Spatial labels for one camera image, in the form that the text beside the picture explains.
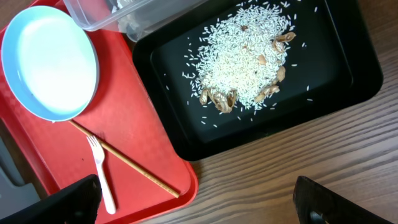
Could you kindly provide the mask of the white plastic fork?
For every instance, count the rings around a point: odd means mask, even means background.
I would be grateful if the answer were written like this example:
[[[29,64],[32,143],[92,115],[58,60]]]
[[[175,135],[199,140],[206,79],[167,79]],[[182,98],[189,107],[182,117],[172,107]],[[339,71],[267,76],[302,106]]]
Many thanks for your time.
[[[100,142],[94,136],[87,136],[87,140],[93,153],[106,211],[110,215],[114,215],[116,213],[116,205],[103,169],[103,162],[105,160],[104,150]]]

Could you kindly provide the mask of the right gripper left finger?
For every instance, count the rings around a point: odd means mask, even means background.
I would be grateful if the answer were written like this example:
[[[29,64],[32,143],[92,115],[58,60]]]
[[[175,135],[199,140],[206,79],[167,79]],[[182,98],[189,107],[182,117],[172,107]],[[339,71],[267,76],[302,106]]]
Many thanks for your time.
[[[1,219],[1,224],[94,224],[101,198],[99,177],[90,174],[59,192]]]

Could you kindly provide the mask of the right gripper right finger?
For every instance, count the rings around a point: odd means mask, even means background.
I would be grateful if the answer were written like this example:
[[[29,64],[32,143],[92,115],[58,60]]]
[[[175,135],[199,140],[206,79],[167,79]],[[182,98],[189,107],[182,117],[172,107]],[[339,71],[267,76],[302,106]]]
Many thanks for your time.
[[[300,224],[392,224],[306,176],[297,178],[293,201]]]

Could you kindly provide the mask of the wooden chopstick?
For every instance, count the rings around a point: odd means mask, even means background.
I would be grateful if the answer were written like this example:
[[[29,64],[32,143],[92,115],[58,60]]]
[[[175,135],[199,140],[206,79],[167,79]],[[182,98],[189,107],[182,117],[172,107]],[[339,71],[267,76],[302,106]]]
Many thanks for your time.
[[[108,145],[107,143],[105,143],[103,141],[97,140],[95,138],[95,135],[92,135],[92,133],[89,132],[86,128],[84,128],[83,126],[79,125],[74,120],[70,120],[69,123],[72,124],[74,127],[76,127],[79,131],[84,133],[88,137],[89,143],[91,143],[94,146],[101,146],[106,151],[110,152],[111,154],[116,156],[118,159],[123,161],[125,164],[127,164],[130,167],[132,167],[138,173],[140,173],[141,175],[145,176],[147,179],[149,179],[150,181],[152,181],[153,183],[155,183],[156,185],[158,185],[159,187],[161,187],[162,189],[167,191],[169,194],[173,195],[175,198],[179,198],[180,194],[177,191],[175,191],[174,189],[169,187],[167,184],[163,183],[160,179],[156,178],[150,172],[148,172],[148,171],[144,170],[143,168],[141,168],[139,165],[134,163],[132,160],[128,159],[126,156],[124,156],[121,153],[119,153],[112,146]]]

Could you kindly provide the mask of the food scraps and rice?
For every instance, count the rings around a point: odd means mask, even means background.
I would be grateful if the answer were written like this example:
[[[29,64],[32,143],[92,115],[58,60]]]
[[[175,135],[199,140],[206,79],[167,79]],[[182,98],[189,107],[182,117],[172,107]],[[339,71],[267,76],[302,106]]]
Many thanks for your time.
[[[243,1],[153,54],[165,88],[200,131],[278,110],[303,1]]]

